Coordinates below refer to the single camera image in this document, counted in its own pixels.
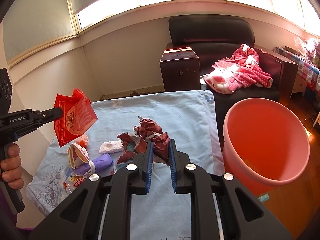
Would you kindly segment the purple sleeve forearm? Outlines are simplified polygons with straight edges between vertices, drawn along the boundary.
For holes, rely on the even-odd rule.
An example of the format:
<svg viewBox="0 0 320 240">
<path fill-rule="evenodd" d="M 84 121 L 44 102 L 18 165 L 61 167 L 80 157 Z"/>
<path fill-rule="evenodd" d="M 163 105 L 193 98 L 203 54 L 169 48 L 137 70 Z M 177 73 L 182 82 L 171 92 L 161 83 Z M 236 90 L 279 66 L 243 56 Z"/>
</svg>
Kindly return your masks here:
<svg viewBox="0 0 320 240">
<path fill-rule="evenodd" d="M 17 224 L 17 215 L 13 215 L 10 207 L 8 206 L 7 201 L 5 200 L 5 197 L 2 193 L 2 191 L 0 191 L 0 204 L 1 204 L 1 208 L 3 209 L 3 211 L 6 213 L 6 215 L 9 217 L 10 221 L 12 222 L 12 224 L 14 226 L 16 226 Z"/>
</svg>

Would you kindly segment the person's left hand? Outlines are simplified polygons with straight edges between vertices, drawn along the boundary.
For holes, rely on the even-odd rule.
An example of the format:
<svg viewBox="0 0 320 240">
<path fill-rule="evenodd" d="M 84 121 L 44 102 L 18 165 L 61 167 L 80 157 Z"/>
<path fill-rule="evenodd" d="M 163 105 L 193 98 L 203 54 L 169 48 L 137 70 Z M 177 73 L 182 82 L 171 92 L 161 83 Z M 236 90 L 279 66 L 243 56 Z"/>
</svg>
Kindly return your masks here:
<svg viewBox="0 0 320 240">
<path fill-rule="evenodd" d="M 2 179 L 15 190 L 20 190 L 24 186 L 24 180 L 21 172 L 21 158 L 19 156 L 20 148 L 12 144 L 8 148 L 8 159 L 1 162 Z"/>
</svg>

